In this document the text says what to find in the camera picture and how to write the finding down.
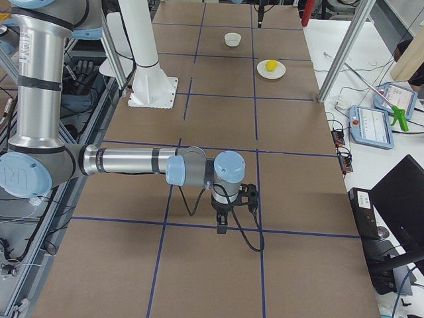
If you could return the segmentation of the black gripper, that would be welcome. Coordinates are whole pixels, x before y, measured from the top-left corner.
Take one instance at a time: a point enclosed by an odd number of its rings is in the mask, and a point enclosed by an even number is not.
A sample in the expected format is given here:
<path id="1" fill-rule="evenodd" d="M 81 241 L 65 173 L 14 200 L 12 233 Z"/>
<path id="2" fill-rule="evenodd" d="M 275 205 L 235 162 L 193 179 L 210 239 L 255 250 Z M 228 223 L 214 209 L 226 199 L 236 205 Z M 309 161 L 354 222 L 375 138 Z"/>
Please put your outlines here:
<path id="1" fill-rule="evenodd" d="M 231 211 L 232 205 L 228 203 L 220 203 L 215 200 L 211 201 L 211 205 L 217 212 L 217 233 L 226 234 L 228 213 Z"/>

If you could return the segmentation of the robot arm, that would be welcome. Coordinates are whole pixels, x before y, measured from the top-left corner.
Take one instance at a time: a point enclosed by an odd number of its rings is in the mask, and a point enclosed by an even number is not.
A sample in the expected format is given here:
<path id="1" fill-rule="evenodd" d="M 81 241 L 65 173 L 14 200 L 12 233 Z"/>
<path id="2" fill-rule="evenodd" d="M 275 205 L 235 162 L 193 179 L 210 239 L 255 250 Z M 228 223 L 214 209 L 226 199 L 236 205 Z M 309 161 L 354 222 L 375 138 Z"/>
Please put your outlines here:
<path id="1" fill-rule="evenodd" d="M 96 173 L 163 174 L 174 186 L 211 190 L 217 231 L 241 196 L 243 157 L 225 151 L 208 159 L 197 147 L 99 148 L 66 144 L 58 136 L 67 38 L 101 38 L 100 1 L 13 1 L 19 36 L 17 131 L 1 157 L 1 187 L 32 198 L 79 176 Z"/>

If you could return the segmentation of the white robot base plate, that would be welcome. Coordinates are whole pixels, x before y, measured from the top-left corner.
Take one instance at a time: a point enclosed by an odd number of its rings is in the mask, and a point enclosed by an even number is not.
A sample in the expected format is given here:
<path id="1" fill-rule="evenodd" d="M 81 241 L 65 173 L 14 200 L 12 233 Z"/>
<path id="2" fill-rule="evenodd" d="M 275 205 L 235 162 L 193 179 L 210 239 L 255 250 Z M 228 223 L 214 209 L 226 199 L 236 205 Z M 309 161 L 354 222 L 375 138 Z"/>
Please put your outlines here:
<path id="1" fill-rule="evenodd" d="M 134 81 L 132 93 L 129 97 L 129 107 L 147 107 L 153 109 L 171 109 L 178 87 L 178 78 L 165 77 L 158 83 L 145 76 L 139 81 Z"/>

